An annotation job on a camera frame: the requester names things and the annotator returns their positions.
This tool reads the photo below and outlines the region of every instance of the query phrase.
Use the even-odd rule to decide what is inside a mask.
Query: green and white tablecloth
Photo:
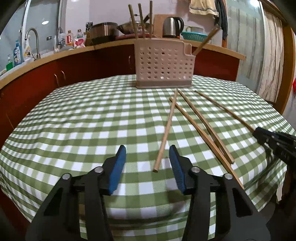
[[[179,240],[189,196],[177,190],[168,159],[175,144],[209,174],[226,173],[194,127],[175,109],[160,171],[151,172],[170,111],[174,89],[136,89],[134,75],[77,83],[54,90],[22,120],[0,153],[0,184],[28,220],[66,172],[85,174],[126,146],[127,160],[113,196],[106,196],[115,240]],[[237,120],[199,96],[199,90],[233,110],[252,127],[295,130],[268,103],[243,85],[193,76],[192,88],[181,88],[203,113],[235,159],[232,168],[260,210],[283,181],[286,165],[266,154]],[[180,104],[205,129],[179,96]],[[210,237],[215,232],[212,198]],[[81,221],[82,236],[85,225]]]

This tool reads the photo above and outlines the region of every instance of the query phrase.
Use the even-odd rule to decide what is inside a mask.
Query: countertop edge
[[[186,43],[190,43],[193,47],[198,47],[201,44],[201,42],[191,41],[191,40],[182,40],[182,41],[184,41]],[[62,51],[59,53],[52,54],[50,56],[41,58],[39,60],[36,60],[34,62],[24,65],[20,69],[12,72],[8,76],[6,76],[2,80],[0,80],[0,90],[4,86],[9,84],[10,82],[15,80],[16,78],[20,77],[21,75],[23,75],[23,74],[41,66],[41,65],[52,62],[54,60],[64,58],[64,57],[67,57],[70,55],[78,54],[78,53],[84,53],[84,52],[99,50],[99,49],[103,49],[103,48],[116,47],[116,46],[121,46],[121,45],[132,45],[132,44],[134,44],[134,42],[135,42],[135,39],[117,40],[117,41],[107,42],[107,43],[103,43],[103,44],[99,44],[99,45],[95,45],[95,46],[89,46],[89,47],[85,47],[85,48],[81,48],[81,49],[67,50],[67,51]],[[227,48],[206,44],[204,46],[204,49],[215,51],[215,52],[222,53],[222,54],[226,54],[226,55],[232,56],[234,58],[238,58],[240,60],[244,60],[244,61],[246,60],[246,56],[239,54],[235,51],[229,50]]]

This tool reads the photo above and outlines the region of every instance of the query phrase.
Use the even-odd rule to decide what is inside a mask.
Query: green soap bottle
[[[13,68],[13,62],[12,62],[12,60],[10,58],[10,54],[8,55],[8,60],[7,61],[8,61],[8,63],[6,65],[6,70],[9,71],[9,70],[11,70]]]

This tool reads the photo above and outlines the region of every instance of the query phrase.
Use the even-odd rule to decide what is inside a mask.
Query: cutting board
[[[153,34],[163,37],[163,22],[167,17],[176,17],[174,14],[155,14],[153,22]]]

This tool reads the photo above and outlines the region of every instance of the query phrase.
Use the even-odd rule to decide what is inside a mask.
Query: stainless steel kettle
[[[163,38],[180,38],[184,21],[180,17],[168,17],[163,22]]]

